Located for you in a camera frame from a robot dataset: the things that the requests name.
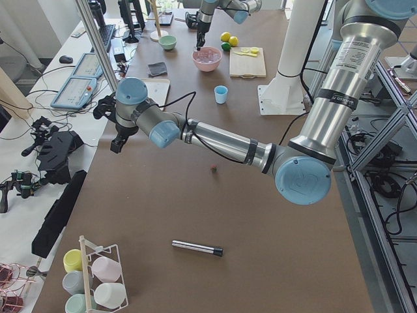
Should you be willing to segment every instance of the blue joint cap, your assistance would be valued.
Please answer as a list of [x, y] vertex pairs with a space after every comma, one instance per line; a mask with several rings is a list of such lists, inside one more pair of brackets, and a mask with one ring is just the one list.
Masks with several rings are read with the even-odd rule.
[[149, 133], [149, 139], [159, 148], [167, 147], [179, 136], [180, 129], [173, 121], [162, 121], [154, 126]]
[[275, 185], [282, 196], [301, 205], [322, 200], [331, 184], [332, 178], [326, 164], [309, 156], [290, 158], [275, 175]]
[[241, 23], [245, 22], [245, 20], [248, 16], [249, 16], [249, 13], [247, 13], [246, 11], [237, 11], [235, 13], [235, 16], [233, 16], [233, 19], [238, 24], [241, 24]]
[[417, 13], [417, 0], [366, 0], [366, 4], [389, 20], [405, 20]]
[[143, 81], [136, 77], [122, 80], [116, 90], [116, 100], [129, 106], [138, 105], [148, 97], [148, 89]]
[[343, 41], [341, 41], [341, 40], [332, 39], [332, 49], [333, 49], [333, 51], [339, 51], [342, 42]]

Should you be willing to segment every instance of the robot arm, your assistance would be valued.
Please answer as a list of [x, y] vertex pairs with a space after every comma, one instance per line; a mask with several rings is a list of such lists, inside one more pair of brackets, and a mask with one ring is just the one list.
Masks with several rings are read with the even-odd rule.
[[261, 9], [261, 0], [202, 0], [197, 13], [197, 50], [205, 43], [216, 8], [224, 10], [235, 22], [241, 24], [249, 14]]
[[278, 191], [289, 201], [315, 203], [330, 190], [330, 170], [336, 161], [334, 147], [381, 51], [397, 42], [408, 17], [417, 8], [417, 0], [410, 0], [398, 13], [401, 5], [394, 6], [390, 1], [395, 2], [351, 0], [341, 27], [343, 42], [338, 54], [300, 134], [287, 147], [259, 143], [195, 119], [185, 120], [177, 113], [161, 112], [148, 98], [146, 85], [137, 78], [127, 78], [119, 84], [115, 101], [110, 101], [111, 114], [103, 115], [111, 117], [124, 131], [140, 128], [158, 147], [179, 139], [229, 160], [256, 166], [275, 179]]

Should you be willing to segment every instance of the white table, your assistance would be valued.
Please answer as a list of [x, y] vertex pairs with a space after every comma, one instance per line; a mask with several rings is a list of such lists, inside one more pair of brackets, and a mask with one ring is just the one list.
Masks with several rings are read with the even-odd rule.
[[[106, 22], [116, 24], [117, 32], [115, 36], [119, 37], [123, 35], [125, 28], [120, 19], [108, 20]], [[79, 29], [81, 26], [82, 22], [80, 22], [75, 29]], [[137, 44], [126, 44], [125, 55], [127, 60], [133, 56], [136, 46]], [[79, 38], [69, 37], [45, 72], [68, 65], [60, 64], [58, 60], [61, 55], [71, 56], [74, 59], [74, 62], [70, 65], [76, 65], [82, 54], [89, 52], [90, 49], [91, 43], [86, 33]], [[117, 65], [112, 55], [110, 59], [113, 69], [116, 70]], [[43, 79], [41, 78], [37, 81], [32, 91], [39, 89], [60, 90], [73, 69], [74, 68], [72, 67], [62, 68], [61, 70], [55, 70], [46, 74]], [[95, 101], [100, 100], [111, 93], [104, 78], [99, 80], [98, 87], [94, 93], [95, 96], [93, 100]], [[26, 121], [11, 119], [0, 134], [0, 137], [15, 138], [16, 136], [23, 134], [29, 129], [32, 122], [37, 120], [40, 116], [44, 116], [51, 121], [62, 120], [64, 117], [56, 117], [54, 114], [57, 115], [66, 112], [60, 111], [53, 113], [50, 110], [42, 108], [42, 106], [50, 108], [50, 103], [55, 95], [56, 93], [51, 92], [44, 93], [43, 95], [41, 95], [41, 93], [29, 95], [27, 99], [35, 107], [35, 109], [31, 110], [31, 118], [28, 118]], [[87, 144], [82, 145], [69, 156], [71, 176], [78, 170], [88, 171], [96, 152], [95, 146], [104, 131], [106, 121], [107, 120], [104, 118], [95, 120], [93, 118], [93, 109], [85, 114], [74, 114], [68, 117], [68, 122], [72, 125], [72, 130], [75, 130], [84, 143]], [[10, 176], [10, 173], [14, 170], [30, 171], [34, 174], [38, 174], [37, 166], [35, 164], [36, 152], [33, 151], [27, 157], [22, 157], [20, 155], [25, 148], [33, 144], [33, 139], [29, 133], [30, 132], [27, 132], [16, 140], [0, 140], [0, 182]], [[31, 243], [38, 233], [45, 215], [50, 210], [54, 201], [61, 196], [65, 186], [66, 185], [48, 184], [37, 190], [33, 197], [25, 200], [16, 195], [16, 190], [12, 190], [8, 193], [8, 213], [0, 215], [0, 238], [2, 238], [0, 263], [18, 263], [28, 267], [36, 265], [39, 257], [31, 253]], [[50, 268], [59, 241], [60, 238], [58, 238], [48, 258], [43, 259], [40, 263], [39, 269], [41, 271], [47, 271]], [[43, 281], [39, 277], [36, 277], [36, 283], [32, 284], [24, 298], [25, 307], [21, 311], [22, 313], [32, 311], [36, 299], [42, 289], [42, 285]]]

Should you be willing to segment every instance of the computer mouse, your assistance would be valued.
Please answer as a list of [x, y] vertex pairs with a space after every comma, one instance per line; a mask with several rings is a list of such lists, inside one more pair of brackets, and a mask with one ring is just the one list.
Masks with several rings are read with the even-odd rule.
[[67, 55], [62, 55], [59, 58], [59, 62], [60, 63], [64, 63], [64, 64], [70, 64], [72, 63], [73, 59]]

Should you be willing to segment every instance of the pink bowl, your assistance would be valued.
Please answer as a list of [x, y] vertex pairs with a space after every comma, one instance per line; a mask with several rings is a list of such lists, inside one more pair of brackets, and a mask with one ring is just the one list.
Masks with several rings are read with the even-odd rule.
[[211, 72], [219, 66], [222, 56], [222, 52], [215, 47], [202, 47], [200, 51], [193, 52], [193, 61], [199, 70]]

